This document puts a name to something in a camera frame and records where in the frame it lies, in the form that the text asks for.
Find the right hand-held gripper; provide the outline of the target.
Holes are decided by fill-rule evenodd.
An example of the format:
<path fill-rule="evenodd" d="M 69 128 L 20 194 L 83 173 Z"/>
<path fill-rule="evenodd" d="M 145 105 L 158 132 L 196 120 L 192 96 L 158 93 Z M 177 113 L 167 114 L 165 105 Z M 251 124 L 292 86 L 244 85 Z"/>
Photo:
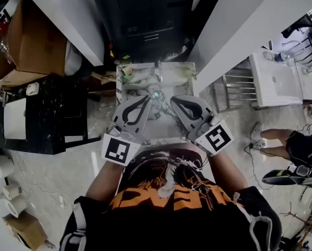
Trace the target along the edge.
<path fill-rule="evenodd" d="M 170 104 L 187 130 L 186 138 L 208 155 L 215 156 L 234 140 L 225 120 L 204 99 L 178 95 L 171 97 Z"/>

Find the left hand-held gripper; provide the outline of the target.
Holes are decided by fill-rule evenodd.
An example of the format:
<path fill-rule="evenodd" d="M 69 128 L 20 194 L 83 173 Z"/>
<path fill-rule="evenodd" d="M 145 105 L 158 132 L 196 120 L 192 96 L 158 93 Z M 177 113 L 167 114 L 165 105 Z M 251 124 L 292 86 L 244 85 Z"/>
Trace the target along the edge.
<path fill-rule="evenodd" d="M 127 166 L 146 141 L 143 137 L 152 106 L 150 95 L 133 97 L 117 106 L 103 135 L 101 158 Z"/>

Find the person's left forearm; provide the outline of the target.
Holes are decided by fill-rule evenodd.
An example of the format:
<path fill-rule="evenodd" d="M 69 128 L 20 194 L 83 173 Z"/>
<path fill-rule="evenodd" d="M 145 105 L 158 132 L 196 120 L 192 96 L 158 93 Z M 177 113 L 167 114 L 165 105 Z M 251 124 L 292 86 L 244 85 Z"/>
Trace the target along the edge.
<path fill-rule="evenodd" d="M 91 183 L 86 197 L 109 203 L 115 196 L 124 166 L 106 161 Z"/>

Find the person's right forearm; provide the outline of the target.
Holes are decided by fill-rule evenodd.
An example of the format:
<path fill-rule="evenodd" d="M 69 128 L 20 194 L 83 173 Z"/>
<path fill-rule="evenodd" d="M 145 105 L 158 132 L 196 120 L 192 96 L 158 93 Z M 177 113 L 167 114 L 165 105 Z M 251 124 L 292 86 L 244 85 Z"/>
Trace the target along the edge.
<path fill-rule="evenodd" d="M 215 183 L 228 195 L 248 188 L 245 176 L 224 151 L 208 156 L 208 161 Z"/>

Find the marble pattern sink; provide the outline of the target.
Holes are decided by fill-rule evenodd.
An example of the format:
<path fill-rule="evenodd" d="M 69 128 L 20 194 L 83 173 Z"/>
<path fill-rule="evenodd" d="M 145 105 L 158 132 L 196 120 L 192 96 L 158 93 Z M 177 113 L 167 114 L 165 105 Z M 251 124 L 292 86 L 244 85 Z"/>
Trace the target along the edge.
<path fill-rule="evenodd" d="M 163 81 L 157 82 L 154 63 L 128 64 L 133 66 L 133 79 L 125 84 L 121 66 L 116 68 L 117 105 L 133 97 L 150 95 L 152 106 L 143 132 L 145 145 L 185 143 L 186 129 L 170 105 L 170 99 L 177 95 L 192 95 L 191 78 L 182 77 L 181 64 L 193 62 L 162 62 Z M 153 97 L 158 91 L 160 98 Z"/>

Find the steel bar rack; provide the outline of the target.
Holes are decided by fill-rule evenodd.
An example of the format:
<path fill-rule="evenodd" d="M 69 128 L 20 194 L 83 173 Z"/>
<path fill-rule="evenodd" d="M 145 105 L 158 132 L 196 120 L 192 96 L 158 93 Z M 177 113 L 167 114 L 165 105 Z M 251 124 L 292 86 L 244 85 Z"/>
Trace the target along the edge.
<path fill-rule="evenodd" d="M 251 107 L 257 102 L 257 91 L 248 58 L 222 75 L 212 87 L 218 112 Z"/>

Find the translucent tumbler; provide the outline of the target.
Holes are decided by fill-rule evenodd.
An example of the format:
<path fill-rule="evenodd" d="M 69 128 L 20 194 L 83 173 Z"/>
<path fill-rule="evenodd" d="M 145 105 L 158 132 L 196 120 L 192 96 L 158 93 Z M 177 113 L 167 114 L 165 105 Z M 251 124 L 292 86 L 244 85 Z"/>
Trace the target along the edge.
<path fill-rule="evenodd" d="M 195 65 L 192 64 L 192 63 L 181 64 L 180 70 L 181 70 L 181 73 L 182 73 L 182 77 L 185 77 L 185 78 L 191 78 L 196 73 Z"/>

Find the chrome sink faucet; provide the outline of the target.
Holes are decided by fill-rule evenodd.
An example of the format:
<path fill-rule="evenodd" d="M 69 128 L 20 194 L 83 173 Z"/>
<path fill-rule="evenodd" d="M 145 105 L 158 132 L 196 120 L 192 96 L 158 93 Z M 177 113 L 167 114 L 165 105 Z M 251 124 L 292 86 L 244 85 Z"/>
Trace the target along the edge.
<path fill-rule="evenodd" d="M 154 63 L 154 74 L 156 76 L 157 82 L 161 83 L 163 81 L 163 70 L 161 61 L 156 61 Z"/>

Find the black speckled vanity cabinet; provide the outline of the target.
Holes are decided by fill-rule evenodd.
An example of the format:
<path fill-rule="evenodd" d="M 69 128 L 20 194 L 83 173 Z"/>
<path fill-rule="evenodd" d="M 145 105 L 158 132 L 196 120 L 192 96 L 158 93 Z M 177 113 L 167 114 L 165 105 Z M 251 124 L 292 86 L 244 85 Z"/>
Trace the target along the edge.
<path fill-rule="evenodd" d="M 4 88 L 6 104 L 26 99 L 26 139 L 4 138 L 4 107 L 0 102 L 0 149 L 55 155 L 101 140 L 88 137 L 87 89 L 76 81 L 49 75 L 37 81 L 39 92 L 26 95 L 26 86 Z"/>

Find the white square ceramic sink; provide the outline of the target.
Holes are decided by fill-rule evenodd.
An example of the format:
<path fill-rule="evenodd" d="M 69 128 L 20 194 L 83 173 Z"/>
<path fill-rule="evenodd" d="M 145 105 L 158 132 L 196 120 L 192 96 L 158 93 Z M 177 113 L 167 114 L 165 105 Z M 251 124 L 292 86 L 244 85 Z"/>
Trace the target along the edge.
<path fill-rule="evenodd" d="M 303 95 L 294 60 L 278 63 L 274 56 L 265 48 L 249 56 L 258 106 L 301 105 Z"/>

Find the white ceramic fixture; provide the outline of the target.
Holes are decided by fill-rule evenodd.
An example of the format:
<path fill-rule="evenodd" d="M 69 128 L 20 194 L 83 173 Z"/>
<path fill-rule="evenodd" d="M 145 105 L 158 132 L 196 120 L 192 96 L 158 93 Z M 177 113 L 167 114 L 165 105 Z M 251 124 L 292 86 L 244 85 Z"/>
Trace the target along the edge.
<path fill-rule="evenodd" d="M 74 75 L 82 65 L 82 55 L 77 48 L 67 41 L 66 53 L 65 53 L 65 69 L 64 73 L 66 76 Z"/>

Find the black rolling stool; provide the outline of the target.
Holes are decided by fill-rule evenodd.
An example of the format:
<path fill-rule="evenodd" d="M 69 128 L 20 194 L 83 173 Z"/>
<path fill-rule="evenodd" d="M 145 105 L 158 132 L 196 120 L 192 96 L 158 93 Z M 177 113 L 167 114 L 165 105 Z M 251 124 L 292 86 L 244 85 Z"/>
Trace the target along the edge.
<path fill-rule="evenodd" d="M 268 185 L 300 185 L 312 188 L 312 168 L 299 165 L 293 172 L 288 169 L 275 169 L 268 172 L 262 182 Z"/>

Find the black orange print t-shirt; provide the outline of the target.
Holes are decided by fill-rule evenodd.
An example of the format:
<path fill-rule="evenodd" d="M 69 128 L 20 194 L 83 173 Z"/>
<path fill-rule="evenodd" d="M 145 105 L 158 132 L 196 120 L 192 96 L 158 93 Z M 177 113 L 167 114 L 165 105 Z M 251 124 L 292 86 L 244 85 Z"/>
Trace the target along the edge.
<path fill-rule="evenodd" d="M 77 198 L 59 251 L 276 251 L 278 215 L 254 186 L 228 195 L 190 149 L 153 149 L 124 167 L 114 198 Z"/>

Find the small white soap dish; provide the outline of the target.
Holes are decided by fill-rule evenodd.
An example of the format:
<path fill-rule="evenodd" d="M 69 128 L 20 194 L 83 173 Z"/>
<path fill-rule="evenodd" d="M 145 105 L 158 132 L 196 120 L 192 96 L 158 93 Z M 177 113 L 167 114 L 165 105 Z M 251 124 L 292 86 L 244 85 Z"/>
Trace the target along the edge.
<path fill-rule="evenodd" d="M 27 96 L 34 96 L 37 95 L 39 92 L 39 83 L 35 82 L 35 83 L 31 83 L 27 86 L 26 88 L 26 95 Z"/>

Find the black drawer cabinet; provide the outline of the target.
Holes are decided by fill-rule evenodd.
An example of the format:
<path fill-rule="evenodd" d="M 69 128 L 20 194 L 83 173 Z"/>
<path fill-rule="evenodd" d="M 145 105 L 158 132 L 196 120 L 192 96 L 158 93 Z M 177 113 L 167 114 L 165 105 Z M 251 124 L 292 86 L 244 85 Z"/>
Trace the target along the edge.
<path fill-rule="evenodd" d="M 118 60 L 154 62 L 179 53 L 193 0 L 95 0 Z"/>

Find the white rectangular inset basin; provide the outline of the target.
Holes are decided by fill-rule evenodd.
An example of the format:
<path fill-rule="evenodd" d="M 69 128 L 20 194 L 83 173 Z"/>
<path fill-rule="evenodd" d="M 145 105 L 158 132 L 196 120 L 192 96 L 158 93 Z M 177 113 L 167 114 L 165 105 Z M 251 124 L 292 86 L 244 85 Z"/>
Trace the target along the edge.
<path fill-rule="evenodd" d="M 4 107 L 4 138 L 26 139 L 26 99 L 9 102 Z"/>

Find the white narrow ceramic sink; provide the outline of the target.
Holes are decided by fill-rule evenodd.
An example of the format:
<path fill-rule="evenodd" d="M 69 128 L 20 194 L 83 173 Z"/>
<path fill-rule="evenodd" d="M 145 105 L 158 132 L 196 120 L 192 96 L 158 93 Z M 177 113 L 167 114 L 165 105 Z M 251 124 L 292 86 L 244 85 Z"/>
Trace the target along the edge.
<path fill-rule="evenodd" d="M 301 84 L 303 100 L 312 100 L 312 67 L 295 63 Z"/>

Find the large open cardboard box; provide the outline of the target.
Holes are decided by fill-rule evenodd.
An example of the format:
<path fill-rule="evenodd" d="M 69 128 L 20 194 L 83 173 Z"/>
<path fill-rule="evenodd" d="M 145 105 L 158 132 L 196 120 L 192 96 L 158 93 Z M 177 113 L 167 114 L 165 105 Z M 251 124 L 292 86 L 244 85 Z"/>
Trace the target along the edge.
<path fill-rule="evenodd" d="M 0 87 L 64 76 L 67 38 L 32 0 L 21 0 L 0 35 Z"/>

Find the large white paper roll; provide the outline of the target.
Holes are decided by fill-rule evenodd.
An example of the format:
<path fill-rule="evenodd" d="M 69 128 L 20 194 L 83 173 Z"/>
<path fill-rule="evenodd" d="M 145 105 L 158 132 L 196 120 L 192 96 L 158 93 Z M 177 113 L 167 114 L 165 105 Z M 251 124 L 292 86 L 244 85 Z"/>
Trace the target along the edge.
<path fill-rule="evenodd" d="M 1 217 L 5 217 L 10 214 L 17 218 L 26 208 L 26 201 L 22 197 L 15 197 L 12 200 L 8 200 L 5 197 L 0 198 Z"/>

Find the small cardboard box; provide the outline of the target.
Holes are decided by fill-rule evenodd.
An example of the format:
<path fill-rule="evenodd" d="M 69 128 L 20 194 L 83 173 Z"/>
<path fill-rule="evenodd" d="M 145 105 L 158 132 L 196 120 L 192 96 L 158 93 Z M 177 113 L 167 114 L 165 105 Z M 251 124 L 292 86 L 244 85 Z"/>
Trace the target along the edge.
<path fill-rule="evenodd" d="M 3 217 L 3 221 L 12 236 L 32 251 L 36 251 L 47 240 L 47 235 L 38 219 L 25 211 L 17 218 L 9 214 Z"/>

